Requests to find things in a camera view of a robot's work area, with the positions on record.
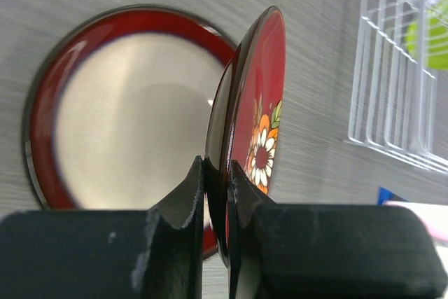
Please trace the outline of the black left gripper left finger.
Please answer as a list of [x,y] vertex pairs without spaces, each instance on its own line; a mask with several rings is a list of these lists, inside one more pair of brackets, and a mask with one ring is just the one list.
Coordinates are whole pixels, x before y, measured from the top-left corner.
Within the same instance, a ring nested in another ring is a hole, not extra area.
[[200,298],[204,174],[143,211],[18,211],[1,220],[2,298]]

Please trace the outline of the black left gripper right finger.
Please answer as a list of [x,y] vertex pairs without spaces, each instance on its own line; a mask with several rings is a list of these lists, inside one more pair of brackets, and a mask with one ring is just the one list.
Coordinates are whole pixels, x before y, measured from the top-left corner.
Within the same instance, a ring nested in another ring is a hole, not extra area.
[[231,298],[441,298],[447,273],[404,207],[274,202],[230,166]]

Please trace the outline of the small brown rimmed plate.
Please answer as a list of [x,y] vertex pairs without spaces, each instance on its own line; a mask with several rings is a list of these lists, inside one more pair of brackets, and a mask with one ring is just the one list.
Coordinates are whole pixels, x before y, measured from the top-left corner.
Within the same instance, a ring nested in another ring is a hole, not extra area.
[[223,262],[229,261],[227,184],[237,162],[263,193],[272,180],[283,108],[286,28],[270,6],[225,61],[213,100],[204,153],[204,182],[211,226]]

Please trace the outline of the white wire dish rack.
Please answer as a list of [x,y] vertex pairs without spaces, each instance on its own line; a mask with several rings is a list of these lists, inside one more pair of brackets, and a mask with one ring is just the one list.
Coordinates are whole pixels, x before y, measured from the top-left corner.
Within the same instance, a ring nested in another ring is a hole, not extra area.
[[360,0],[348,140],[447,173],[447,70],[426,67],[426,12],[439,0]]

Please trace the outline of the large brown rimmed cream plate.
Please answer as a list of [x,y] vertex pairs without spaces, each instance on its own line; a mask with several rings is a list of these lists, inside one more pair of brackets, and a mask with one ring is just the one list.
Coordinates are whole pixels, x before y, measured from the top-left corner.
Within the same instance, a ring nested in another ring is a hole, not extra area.
[[57,98],[69,74],[89,54],[112,40],[134,33],[168,33],[192,41],[226,65],[237,44],[207,19],[169,6],[132,4],[96,14],[73,28],[48,53],[31,83],[22,119],[22,148],[28,177],[42,207],[75,209],[57,177],[51,145]]

